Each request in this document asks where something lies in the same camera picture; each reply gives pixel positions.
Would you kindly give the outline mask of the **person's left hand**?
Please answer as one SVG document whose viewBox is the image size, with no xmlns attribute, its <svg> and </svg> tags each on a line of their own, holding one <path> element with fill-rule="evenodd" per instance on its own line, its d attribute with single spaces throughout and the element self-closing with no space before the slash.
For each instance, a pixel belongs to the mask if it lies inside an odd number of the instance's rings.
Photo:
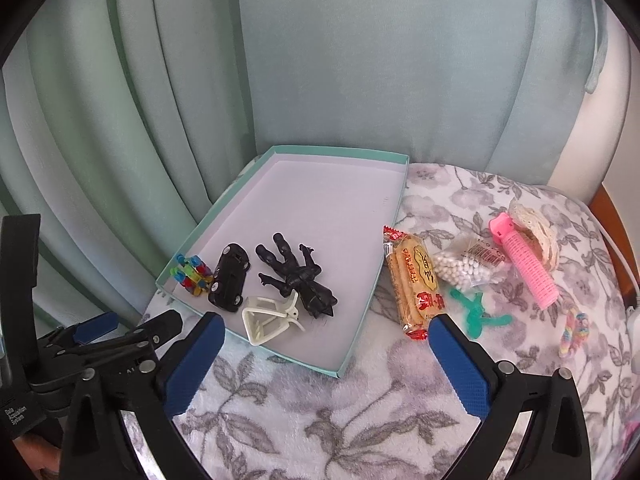
<svg viewBox="0 0 640 480">
<path fill-rule="evenodd" d="M 42 437 L 25 434 L 13 441 L 37 479 L 58 480 L 62 450 Z"/>
</svg>

